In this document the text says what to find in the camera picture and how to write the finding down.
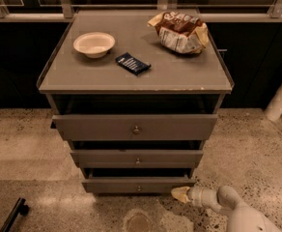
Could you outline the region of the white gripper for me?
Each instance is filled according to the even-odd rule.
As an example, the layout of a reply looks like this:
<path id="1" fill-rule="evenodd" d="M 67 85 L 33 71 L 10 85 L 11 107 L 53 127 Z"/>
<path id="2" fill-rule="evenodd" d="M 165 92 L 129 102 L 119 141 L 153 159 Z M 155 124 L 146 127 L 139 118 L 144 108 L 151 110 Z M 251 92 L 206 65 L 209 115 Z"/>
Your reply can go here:
<path id="1" fill-rule="evenodd" d="M 219 213 L 222 209 L 222 206 L 218 203 L 217 192 L 211 188 L 173 188 L 171 195 L 182 203 L 190 201 L 193 206 L 210 208 L 216 213 Z"/>

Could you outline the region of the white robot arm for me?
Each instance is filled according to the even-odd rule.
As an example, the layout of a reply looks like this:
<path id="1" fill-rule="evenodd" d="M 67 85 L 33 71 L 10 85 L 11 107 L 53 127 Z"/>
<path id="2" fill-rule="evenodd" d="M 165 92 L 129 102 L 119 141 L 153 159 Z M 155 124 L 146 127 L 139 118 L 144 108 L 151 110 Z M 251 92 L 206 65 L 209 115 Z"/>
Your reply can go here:
<path id="1" fill-rule="evenodd" d="M 195 207 L 206 207 L 227 216 L 226 232 L 282 232 L 263 213 L 249 206 L 230 186 L 218 190 L 200 187 L 179 187 L 171 195 Z"/>

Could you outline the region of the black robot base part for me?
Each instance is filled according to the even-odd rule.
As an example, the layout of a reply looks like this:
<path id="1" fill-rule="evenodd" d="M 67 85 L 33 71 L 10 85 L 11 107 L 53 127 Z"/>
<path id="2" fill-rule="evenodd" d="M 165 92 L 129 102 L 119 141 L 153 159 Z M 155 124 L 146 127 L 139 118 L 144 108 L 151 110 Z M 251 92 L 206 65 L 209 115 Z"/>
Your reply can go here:
<path id="1" fill-rule="evenodd" d="M 10 211 L 10 214 L 6 218 L 4 224 L 2 225 L 0 232 L 9 232 L 12 228 L 15 219 L 18 215 L 27 216 L 29 213 L 29 206 L 26 204 L 25 198 L 18 198 L 14 204 L 13 209 Z"/>

